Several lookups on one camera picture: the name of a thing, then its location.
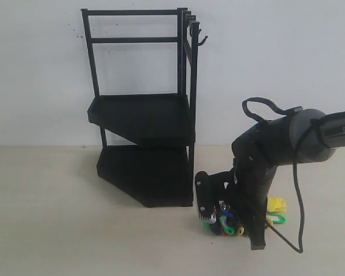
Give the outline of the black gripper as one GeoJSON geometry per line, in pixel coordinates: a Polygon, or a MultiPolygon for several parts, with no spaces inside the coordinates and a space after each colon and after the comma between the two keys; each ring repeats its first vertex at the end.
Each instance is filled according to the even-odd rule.
{"type": "Polygon", "coordinates": [[[233,168],[223,182],[216,185],[218,200],[230,206],[229,211],[248,230],[252,251],[264,250],[267,198],[277,165],[272,164],[260,141],[261,131],[253,126],[231,144],[233,168]]]}

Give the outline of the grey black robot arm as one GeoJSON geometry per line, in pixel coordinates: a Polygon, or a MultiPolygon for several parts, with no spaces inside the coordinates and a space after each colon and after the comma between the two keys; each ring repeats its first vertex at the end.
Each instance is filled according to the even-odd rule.
{"type": "Polygon", "coordinates": [[[281,239],[295,252],[303,252],[305,209],[298,165],[325,162],[340,147],[345,147],[345,112],[325,114],[317,109],[259,120],[232,142],[233,168],[226,194],[253,251],[266,246],[266,209],[275,174],[279,167],[291,166],[300,210],[298,244],[281,239]]]}

